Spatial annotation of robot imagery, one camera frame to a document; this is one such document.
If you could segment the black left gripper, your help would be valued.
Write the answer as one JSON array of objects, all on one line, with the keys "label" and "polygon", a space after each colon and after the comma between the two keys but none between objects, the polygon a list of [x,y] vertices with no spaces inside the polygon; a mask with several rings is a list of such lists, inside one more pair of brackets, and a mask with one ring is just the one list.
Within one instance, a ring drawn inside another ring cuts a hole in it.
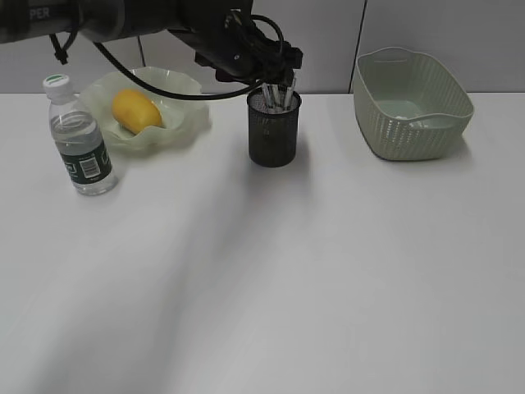
[{"label": "black left gripper", "polygon": [[276,22],[252,8],[252,1],[179,1],[168,31],[195,51],[200,66],[214,69],[220,82],[288,85],[303,52],[284,39]]}]

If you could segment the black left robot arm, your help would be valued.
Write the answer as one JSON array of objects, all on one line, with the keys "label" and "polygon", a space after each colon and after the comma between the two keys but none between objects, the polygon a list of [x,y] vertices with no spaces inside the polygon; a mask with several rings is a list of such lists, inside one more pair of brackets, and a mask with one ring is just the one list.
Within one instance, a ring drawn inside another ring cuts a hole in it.
[{"label": "black left robot arm", "polygon": [[1,41],[67,32],[106,43],[167,30],[194,50],[197,64],[214,69],[220,82],[288,85],[303,53],[282,33],[268,38],[256,24],[275,23],[253,14],[252,6],[216,0],[3,1]]}]

